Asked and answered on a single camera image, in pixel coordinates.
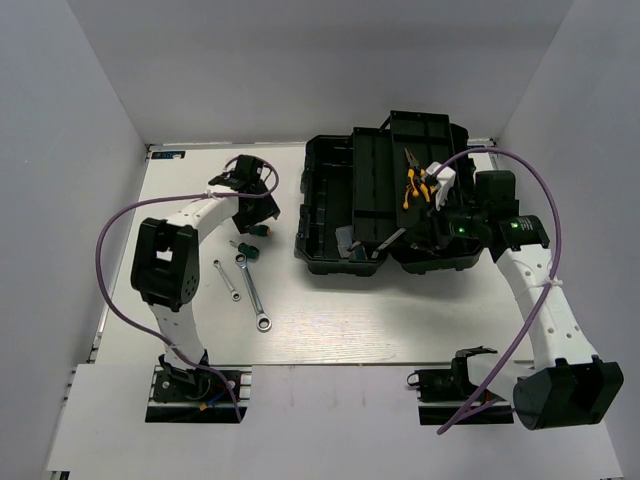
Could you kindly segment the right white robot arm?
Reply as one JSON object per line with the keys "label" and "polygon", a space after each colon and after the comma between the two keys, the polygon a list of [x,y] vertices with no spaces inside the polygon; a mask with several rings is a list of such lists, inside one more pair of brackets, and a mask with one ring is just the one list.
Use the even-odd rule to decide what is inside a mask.
{"label": "right white robot arm", "polygon": [[560,217],[548,185],[539,173],[533,176],[551,209],[554,243],[517,244],[518,235],[532,232],[532,221],[500,222],[506,248],[495,263],[524,322],[503,354],[475,350],[460,356],[463,366],[453,371],[451,384],[467,400],[439,434],[481,413],[483,409],[472,404],[485,392],[508,402],[529,430],[598,424],[624,382],[620,366],[603,361],[580,329],[556,277],[562,252]]}

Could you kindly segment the green orange stubby screwdriver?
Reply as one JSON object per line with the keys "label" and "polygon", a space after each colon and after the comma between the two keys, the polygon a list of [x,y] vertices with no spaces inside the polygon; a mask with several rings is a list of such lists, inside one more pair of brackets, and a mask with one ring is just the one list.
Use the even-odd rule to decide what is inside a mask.
{"label": "green orange stubby screwdriver", "polygon": [[250,227],[249,234],[260,238],[266,238],[271,235],[271,228],[264,224],[254,225]]}

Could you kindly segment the black plastic toolbox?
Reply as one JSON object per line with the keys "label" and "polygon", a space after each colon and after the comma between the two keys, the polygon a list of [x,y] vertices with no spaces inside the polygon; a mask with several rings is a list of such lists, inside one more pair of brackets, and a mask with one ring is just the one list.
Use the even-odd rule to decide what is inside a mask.
{"label": "black plastic toolbox", "polygon": [[418,275],[473,267],[481,244],[444,233],[436,210],[406,191],[409,155],[426,168],[466,150],[468,140],[446,114],[398,110],[378,128],[313,137],[301,175],[296,256],[315,275],[369,277],[387,258]]}

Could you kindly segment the yellow needle-nose pliers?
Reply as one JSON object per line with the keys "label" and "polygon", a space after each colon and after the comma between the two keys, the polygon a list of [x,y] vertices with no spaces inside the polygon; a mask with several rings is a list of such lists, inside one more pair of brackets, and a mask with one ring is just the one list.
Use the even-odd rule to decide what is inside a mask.
{"label": "yellow needle-nose pliers", "polygon": [[407,211],[410,207],[411,200],[420,197],[429,203],[434,192],[435,188],[428,186],[420,177],[408,178],[406,180],[402,209]]}
{"label": "yellow needle-nose pliers", "polygon": [[422,179],[426,175],[426,171],[420,167],[418,160],[408,148],[404,148],[404,153],[408,163],[407,179],[411,177],[420,177]]}

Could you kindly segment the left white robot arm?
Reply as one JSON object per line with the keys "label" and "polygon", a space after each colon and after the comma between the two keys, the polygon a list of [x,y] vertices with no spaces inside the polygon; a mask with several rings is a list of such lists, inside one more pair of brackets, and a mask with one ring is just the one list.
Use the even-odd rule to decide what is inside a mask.
{"label": "left white robot arm", "polygon": [[200,244],[225,221],[237,231],[277,218],[268,175],[279,175],[267,161],[241,154],[228,161],[206,191],[165,218],[149,217],[138,230],[131,286],[150,308],[167,341],[160,365],[188,398],[199,399],[211,387],[213,374],[201,342],[191,305],[200,284]]}

